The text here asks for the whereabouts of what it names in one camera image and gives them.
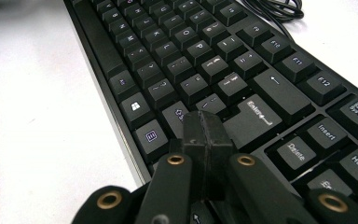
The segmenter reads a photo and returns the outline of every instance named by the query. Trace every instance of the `black cable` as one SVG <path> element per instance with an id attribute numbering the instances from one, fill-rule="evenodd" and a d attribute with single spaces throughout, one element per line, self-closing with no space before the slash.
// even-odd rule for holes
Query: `black cable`
<path id="1" fill-rule="evenodd" d="M 290 40 L 295 41 L 283 26 L 283 23 L 294 19 L 302 19 L 304 17 L 304 12 L 301 11 L 301 0 L 285 0 L 284 2 L 275 0 L 241 1 L 258 16 L 263 17 L 267 21 L 274 22 L 278 28 L 281 29 L 284 35 L 286 35 Z"/>

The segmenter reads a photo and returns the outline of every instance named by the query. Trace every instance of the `key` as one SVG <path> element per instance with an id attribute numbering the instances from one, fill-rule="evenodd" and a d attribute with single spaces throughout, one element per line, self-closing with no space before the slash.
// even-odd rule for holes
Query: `key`
<path id="1" fill-rule="evenodd" d="M 269 156 L 288 180 L 307 171 L 317 161 L 316 153 L 298 136 L 291 137 Z"/>
<path id="2" fill-rule="evenodd" d="M 198 66 L 199 64 L 205 63 L 208 59 L 212 58 L 214 56 L 214 52 L 205 41 L 201 40 L 190 48 L 187 48 L 184 55 L 188 58 L 191 64 L 193 64 L 193 66 Z"/>
<path id="3" fill-rule="evenodd" d="M 350 133 L 358 137 L 358 96 L 352 95 L 327 111 Z"/>
<path id="4" fill-rule="evenodd" d="M 168 152 L 167 136 L 155 119 L 133 132 L 132 135 L 146 163 L 156 161 Z"/>
<path id="5" fill-rule="evenodd" d="M 208 111 L 220 117 L 220 119 L 228 115 L 225 104 L 220 100 L 216 93 L 196 103 L 198 110 Z"/>
<path id="6" fill-rule="evenodd" d="M 119 107 L 130 131 L 141 127 L 154 117 L 146 99 L 140 92 L 121 102 Z"/>
<path id="7" fill-rule="evenodd" d="M 134 76 L 142 90 L 165 78 L 155 62 L 141 67 L 135 72 Z"/>
<path id="8" fill-rule="evenodd" d="M 152 52 L 152 55 L 160 67 L 182 57 L 182 54 L 173 42 L 168 42 L 161 47 L 156 48 L 156 50 Z"/>
<path id="9" fill-rule="evenodd" d="M 224 38 L 229 37 L 229 32 L 222 23 L 217 21 L 203 28 L 200 37 L 205 40 L 209 46 L 213 46 Z"/>
<path id="10" fill-rule="evenodd" d="M 178 90 L 186 105 L 195 104 L 211 92 L 208 83 L 205 82 L 200 74 L 183 81 Z"/>
<path id="11" fill-rule="evenodd" d="M 197 70 L 210 85 L 231 73 L 228 64 L 220 56 L 215 56 L 211 60 L 202 63 Z"/>
<path id="12" fill-rule="evenodd" d="M 129 53 L 126 57 L 126 61 L 130 70 L 134 72 L 147 63 L 151 63 L 153 59 L 150 57 L 150 54 L 147 52 L 145 47 L 141 47 Z"/>
<path id="13" fill-rule="evenodd" d="M 275 111 L 288 125 L 296 123 L 312 112 L 310 100 L 272 69 L 249 80 L 249 85 L 266 102 L 274 106 Z"/>
<path id="14" fill-rule="evenodd" d="M 202 5 L 212 14 L 226 7 L 228 4 L 229 2 L 225 0 L 206 0 L 202 2 Z"/>
<path id="15" fill-rule="evenodd" d="M 242 44 L 239 38 L 235 35 L 231 35 L 217 43 L 217 45 L 214 46 L 214 50 L 226 62 L 229 62 L 246 52 L 247 48 Z"/>
<path id="16" fill-rule="evenodd" d="M 267 67 L 256 54 L 248 51 L 230 63 L 232 70 L 244 80 L 254 77 Z"/>
<path id="17" fill-rule="evenodd" d="M 138 86 L 135 84 L 127 70 L 111 77 L 108 83 L 118 104 L 139 91 Z"/>
<path id="18" fill-rule="evenodd" d="M 213 89 L 226 105 L 232 105 L 251 92 L 248 84 L 236 73 L 225 77 Z"/>
<path id="19" fill-rule="evenodd" d="M 300 52 L 292 54 L 275 67 L 293 83 L 305 79 L 316 69 L 315 63 Z"/>
<path id="20" fill-rule="evenodd" d="M 181 51 L 185 50 L 186 48 L 190 47 L 191 45 L 199 41 L 200 41 L 199 36 L 191 27 L 187 27 L 182 31 L 179 31 L 172 38 L 172 42 Z"/>
<path id="21" fill-rule="evenodd" d="M 289 43 L 278 36 L 266 40 L 261 46 L 255 48 L 267 62 L 274 64 L 289 55 L 292 48 Z"/>
<path id="22" fill-rule="evenodd" d="M 231 26 L 237 21 L 242 20 L 247 15 L 242 8 L 236 4 L 231 3 L 230 5 L 220 9 L 216 12 L 215 17 L 220 20 L 225 26 Z"/>
<path id="23" fill-rule="evenodd" d="M 331 189 L 347 197 L 352 195 L 351 188 L 333 170 L 324 166 L 319 166 L 312 173 L 300 178 L 294 186 L 302 195 L 306 195 L 310 189 Z"/>
<path id="24" fill-rule="evenodd" d="M 163 71 L 173 85 L 177 85 L 186 78 L 196 74 L 196 70 L 194 70 L 186 57 L 181 57 L 180 59 L 169 63 L 163 68 Z"/>
<path id="25" fill-rule="evenodd" d="M 168 35 L 168 37 L 175 35 L 186 27 L 185 22 L 178 15 L 164 21 L 161 25 L 162 30 Z"/>
<path id="26" fill-rule="evenodd" d="M 272 33 L 266 25 L 260 21 L 257 21 L 252 25 L 249 25 L 248 27 L 238 31 L 237 36 L 239 36 L 241 40 L 253 48 L 263 43 L 268 38 L 272 37 Z"/>
<path id="27" fill-rule="evenodd" d="M 299 130 L 297 133 L 321 158 L 331 155 L 348 143 L 346 133 L 330 118 L 319 117 L 307 130 Z"/>
<path id="28" fill-rule="evenodd" d="M 238 109 L 240 113 L 224 126 L 241 152 L 254 151 L 284 127 L 282 119 L 256 94 L 239 103 Z"/>
<path id="29" fill-rule="evenodd" d="M 163 124 L 172 137 L 183 138 L 183 117 L 188 113 L 182 101 L 176 102 L 162 111 Z"/>
<path id="30" fill-rule="evenodd" d="M 345 91 L 342 83 L 325 71 L 300 83 L 298 87 L 317 105 L 325 105 Z"/>
<path id="31" fill-rule="evenodd" d="M 168 103 L 176 100 L 177 93 L 167 78 L 150 86 L 146 91 L 148 102 L 155 110 L 162 108 Z"/>
<path id="32" fill-rule="evenodd" d="M 187 1 L 180 5 L 175 11 L 186 21 L 188 17 L 201 11 L 201 7 L 196 1 Z"/>
<path id="33" fill-rule="evenodd" d="M 214 23 L 214 19 L 212 15 L 209 14 L 209 12 L 207 12 L 206 10 L 202 10 L 190 16 L 190 18 L 188 19 L 188 23 L 190 27 L 198 33 L 203 28 Z"/>
<path id="34" fill-rule="evenodd" d="M 174 16 L 175 13 L 168 5 L 158 7 L 152 13 L 152 18 L 157 22 L 158 25 L 161 25 L 164 21 Z"/>
<path id="35" fill-rule="evenodd" d="M 168 37 L 162 32 L 161 29 L 154 30 L 145 36 L 143 39 L 145 47 L 149 51 L 160 47 L 169 41 Z"/>
<path id="36" fill-rule="evenodd" d="M 350 151 L 348 155 L 339 155 L 339 157 L 331 158 L 326 164 L 337 172 L 344 181 L 351 187 L 353 193 L 358 195 L 358 146 L 350 146 L 345 148 Z"/>

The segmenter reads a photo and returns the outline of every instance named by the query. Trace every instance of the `black keyboard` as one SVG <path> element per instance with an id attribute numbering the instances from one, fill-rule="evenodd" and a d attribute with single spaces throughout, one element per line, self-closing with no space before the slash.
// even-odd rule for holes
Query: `black keyboard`
<path id="1" fill-rule="evenodd" d="M 294 194 L 358 202 L 358 89 L 234 1 L 66 1 L 145 182 L 184 114 L 220 117 Z"/>

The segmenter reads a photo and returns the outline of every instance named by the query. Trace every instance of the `function key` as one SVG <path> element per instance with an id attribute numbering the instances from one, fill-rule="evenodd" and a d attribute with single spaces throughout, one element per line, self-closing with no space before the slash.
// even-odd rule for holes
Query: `function key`
<path id="1" fill-rule="evenodd" d="M 146 163 L 168 152 L 168 138 L 155 119 L 133 132 L 133 137 Z"/>
<path id="2" fill-rule="evenodd" d="M 301 82 L 298 87 L 317 105 L 325 105 L 345 91 L 341 81 L 325 71 Z"/>
<path id="3" fill-rule="evenodd" d="M 171 136 L 183 138 L 183 117 L 188 113 L 187 108 L 179 101 L 162 111 L 163 124 Z"/>
<path id="4" fill-rule="evenodd" d="M 138 92 L 119 105 L 130 131 L 150 121 L 154 114 L 143 95 Z"/>
<path id="5" fill-rule="evenodd" d="M 238 31 L 237 36 L 239 36 L 240 39 L 242 39 L 250 47 L 254 47 L 272 37 L 272 33 L 267 25 L 257 21 L 254 24 Z"/>
<path id="6" fill-rule="evenodd" d="M 306 195 L 310 189 L 331 189 L 347 197 L 352 195 L 351 188 L 333 170 L 324 166 L 317 167 L 293 185 L 302 195 Z"/>
<path id="7" fill-rule="evenodd" d="M 229 37 L 229 32 L 222 23 L 217 21 L 203 28 L 200 37 L 205 40 L 207 44 L 213 46 L 224 38 Z"/>
<path id="8" fill-rule="evenodd" d="M 358 146 L 347 147 L 344 151 L 351 153 L 333 157 L 326 164 L 331 166 L 342 178 L 347 179 L 346 182 L 354 194 L 358 195 Z"/>
<path id="9" fill-rule="evenodd" d="M 242 7 L 236 3 L 231 3 L 230 5 L 223 7 L 215 14 L 215 17 L 225 24 L 225 26 L 230 26 L 246 16 L 247 15 L 242 10 Z"/>
<path id="10" fill-rule="evenodd" d="M 242 54 L 230 63 L 232 70 L 240 75 L 244 80 L 254 77 L 262 72 L 266 67 L 263 60 L 255 53 L 250 51 Z"/>
<path id="11" fill-rule="evenodd" d="M 291 82 L 297 83 L 312 73 L 316 69 L 316 66 L 304 54 L 296 52 L 280 63 L 277 63 L 276 68 Z"/>
<path id="12" fill-rule="evenodd" d="M 358 137 L 358 96 L 349 97 L 334 105 L 327 112 L 350 133 Z"/>
<path id="13" fill-rule="evenodd" d="M 274 106 L 275 111 L 288 125 L 296 123 L 312 112 L 310 100 L 272 69 L 249 80 L 249 85 Z"/>
<path id="14" fill-rule="evenodd" d="M 268 155 L 289 180 L 307 171 L 317 161 L 316 153 L 298 136 Z"/>
<path id="15" fill-rule="evenodd" d="M 348 143 L 347 134 L 330 118 L 319 117 L 306 126 L 306 130 L 298 131 L 301 136 L 321 158 L 331 155 Z"/>
<path id="16" fill-rule="evenodd" d="M 292 47 L 290 47 L 290 44 L 286 40 L 279 36 L 273 36 L 255 50 L 267 60 L 267 62 L 277 63 L 292 52 Z"/>

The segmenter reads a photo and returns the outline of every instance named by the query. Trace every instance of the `white surface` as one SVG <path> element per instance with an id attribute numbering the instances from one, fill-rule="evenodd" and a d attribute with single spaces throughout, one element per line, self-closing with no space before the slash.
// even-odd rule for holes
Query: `white surface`
<path id="1" fill-rule="evenodd" d="M 295 41 L 358 86 L 358 1 L 304 11 Z M 94 83 L 61 0 L 0 1 L 0 223 L 68 223 L 94 190 L 140 185 Z"/>

